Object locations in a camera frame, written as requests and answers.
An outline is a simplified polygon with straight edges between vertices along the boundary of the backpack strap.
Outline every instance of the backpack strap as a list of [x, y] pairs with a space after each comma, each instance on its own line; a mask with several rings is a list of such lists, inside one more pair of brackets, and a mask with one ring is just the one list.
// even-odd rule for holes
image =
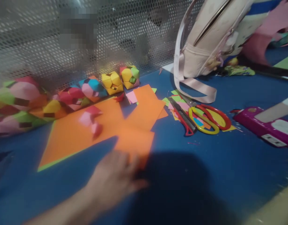
[[[190, 4], [190, 6], [188, 7], [182, 21], [179, 27], [179, 31], [177, 34], [177, 39], [176, 39], [176, 46], [175, 46], [175, 55], [174, 55], [174, 83], [176, 88], [180, 91], [180, 93], [182, 93], [185, 96], [188, 96], [192, 99], [195, 99], [199, 102], [202, 103], [213, 103], [216, 100], [216, 95], [217, 95], [217, 90], [211, 86], [208, 86], [206, 84], [203, 84], [202, 82], [194, 79], [194, 78], [187, 78], [184, 79], [183, 76], [183, 65], [184, 65], [184, 55], [183, 53], [180, 51], [180, 43], [181, 43], [181, 39], [183, 36], [183, 30], [184, 30], [184, 26], [185, 26], [185, 20], [186, 18], [189, 16], [191, 10], [194, 8], [195, 4], [196, 4], [197, 0], [193, 0]], [[179, 83], [182, 82], [185, 85], [189, 86], [190, 88], [201, 92], [202, 94], [205, 94], [206, 96], [204, 97], [193, 97], [190, 96], [189, 94], [185, 93], [184, 91], [182, 91], [180, 89], [180, 85]]]

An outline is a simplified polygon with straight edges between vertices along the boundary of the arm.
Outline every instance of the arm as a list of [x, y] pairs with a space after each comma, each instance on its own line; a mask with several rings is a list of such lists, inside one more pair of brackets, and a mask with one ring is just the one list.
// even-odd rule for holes
[[127, 153], [112, 151], [98, 163], [83, 189], [26, 225], [89, 224], [129, 194], [147, 187], [146, 180], [133, 179], [139, 167], [138, 157], [131, 164], [128, 159]]

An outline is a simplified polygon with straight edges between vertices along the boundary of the yellow origami cube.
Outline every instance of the yellow origami cube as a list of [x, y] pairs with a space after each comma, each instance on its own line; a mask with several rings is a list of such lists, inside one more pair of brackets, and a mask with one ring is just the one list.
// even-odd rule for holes
[[123, 91], [123, 83], [115, 71], [102, 74], [101, 80], [109, 95]]
[[140, 72], [135, 66], [120, 67], [120, 75], [127, 89], [140, 85]]

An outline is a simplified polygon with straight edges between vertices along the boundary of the scissor handle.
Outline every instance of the scissor handle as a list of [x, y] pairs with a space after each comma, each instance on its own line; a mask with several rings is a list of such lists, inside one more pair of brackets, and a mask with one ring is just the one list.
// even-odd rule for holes
[[[216, 108], [214, 108], [212, 106], [204, 105], [204, 104], [197, 105], [196, 108], [202, 110], [206, 114], [206, 116], [209, 118], [209, 120], [211, 122], [213, 122], [215, 125], [217, 125], [220, 130], [228, 130], [231, 127], [231, 120], [222, 111], [220, 111], [220, 110], [218, 110], [218, 109], [216, 109]], [[218, 124], [215, 121], [215, 119], [212, 117], [210, 112], [207, 111], [206, 109], [212, 110], [212, 111], [216, 112], [217, 114], [219, 114], [223, 118], [223, 120], [225, 121], [226, 125], [224, 127], [222, 127], [220, 124]]]
[[174, 108], [174, 112], [177, 114], [178, 119], [180, 120], [180, 122], [182, 123], [182, 125], [185, 128], [185, 136], [186, 137], [190, 137], [194, 135], [194, 131], [187, 125], [187, 123], [184, 121], [184, 119], [181, 117], [181, 115], [179, 114], [179, 112]]
[[[193, 117], [193, 113], [196, 114], [200, 119], [202, 119], [204, 122], [206, 122], [207, 124], [209, 124], [214, 130], [213, 131], [209, 131], [206, 130], [200, 126], [198, 126], [198, 124], [196, 123], [196, 121], [194, 120]], [[216, 135], [220, 132], [220, 129], [218, 128], [217, 125], [215, 125], [214, 123], [212, 123], [209, 119], [207, 119], [206, 117], [204, 117], [203, 115], [199, 114], [197, 112], [197, 110], [194, 107], [191, 107], [188, 109], [188, 115], [191, 118], [191, 120], [196, 124], [197, 129], [200, 130], [201, 132], [205, 133], [205, 134], [210, 134], [210, 135]]]

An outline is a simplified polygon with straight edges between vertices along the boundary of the blue table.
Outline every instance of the blue table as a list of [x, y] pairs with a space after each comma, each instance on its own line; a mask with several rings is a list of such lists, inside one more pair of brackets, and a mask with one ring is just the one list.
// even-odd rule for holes
[[[284, 58], [288, 50], [279, 53]], [[268, 108], [288, 97], [287, 81], [261, 75], [203, 82], [217, 88], [212, 105], [227, 114], [248, 106]], [[175, 89], [173, 75], [166, 71], [142, 77], [141, 85], [146, 84], [157, 88], [159, 99]], [[125, 117], [135, 107], [123, 107]], [[235, 224], [245, 219], [288, 185], [288, 149], [271, 147], [237, 126], [243, 132], [197, 132], [185, 138], [183, 126], [171, 115], [158, 120], [147, 169], [140, 174], [151, 187], [130, 196], [97, 224]], [[0, 224], [19, 224], [73, 195], [117, 140], [113, 137], [37, 173], [50, 129], [51, 124], [0, 140], [0, 152], [12, 151], [0, 183]]]

